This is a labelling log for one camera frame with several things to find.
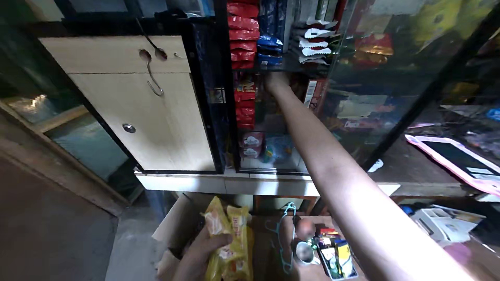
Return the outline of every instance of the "yellow snack packet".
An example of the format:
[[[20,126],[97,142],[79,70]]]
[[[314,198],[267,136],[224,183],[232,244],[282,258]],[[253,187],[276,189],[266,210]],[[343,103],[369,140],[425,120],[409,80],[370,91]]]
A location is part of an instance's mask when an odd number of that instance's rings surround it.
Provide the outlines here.
[[[205,272],[205,281],[221,281],[222,271],[224,269],[224,262],[222,258],[213,253],[208,260],[208,266]]]
[[[218,248],[215,254],[218,255],[224,263],[243,257],[242,248],[239,246],[238,242],[235,242],[236,239],[233,228],[231,227],[228,217],[224,213],[221,200],[217,196],[213,197],[203,216],[205,217],[206,227],[210,237],[220,234],[233,235],[233,242]]]
[[[254,235],[252,229],[247,226],[251,218],[247,207],[227,207],[227,215],[234,231],[233,243],[238,243],[243,252],[243,257],[232,260],[227,264],[223,273],[224,281],[251,281],[253,280],[252,248],[254,246]]]

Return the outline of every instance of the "pink tablet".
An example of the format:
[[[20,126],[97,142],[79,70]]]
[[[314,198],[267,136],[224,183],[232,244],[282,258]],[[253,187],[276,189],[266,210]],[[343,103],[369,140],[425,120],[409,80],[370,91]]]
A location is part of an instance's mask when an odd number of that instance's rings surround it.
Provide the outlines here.
[[[470,186],[500,197],[500,167],[447,137],[405,134],[406,140],[419,147]]]

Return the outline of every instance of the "brown ball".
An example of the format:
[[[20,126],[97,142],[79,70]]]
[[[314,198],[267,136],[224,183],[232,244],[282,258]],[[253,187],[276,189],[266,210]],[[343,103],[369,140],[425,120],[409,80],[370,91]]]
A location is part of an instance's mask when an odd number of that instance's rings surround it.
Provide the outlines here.
[[[316,234],[316,226],[307,218],[298,221],[296,231],[297,237],[302,241],[308,241]]]

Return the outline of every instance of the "forearm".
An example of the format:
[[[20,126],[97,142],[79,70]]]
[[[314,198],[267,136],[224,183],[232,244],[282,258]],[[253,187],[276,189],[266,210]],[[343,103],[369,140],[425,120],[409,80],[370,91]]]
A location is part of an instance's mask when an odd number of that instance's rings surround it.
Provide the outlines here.
[[[321,198],[372,280],[470,280],[376,185],[290,87],[272,90]]]

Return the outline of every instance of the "hand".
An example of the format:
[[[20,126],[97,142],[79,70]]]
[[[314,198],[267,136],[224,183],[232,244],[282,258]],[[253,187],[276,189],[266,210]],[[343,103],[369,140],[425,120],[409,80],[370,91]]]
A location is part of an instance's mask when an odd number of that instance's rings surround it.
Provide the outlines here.
[[[275,95],[290,87],[290,79],[285,72],[271,72],[264,79],[265,89]]]
[[[210,238],[205,225],[180,261],[173,280],[202,280],[212,252],[232,241],[233,237],[230,234],[216,235]]]

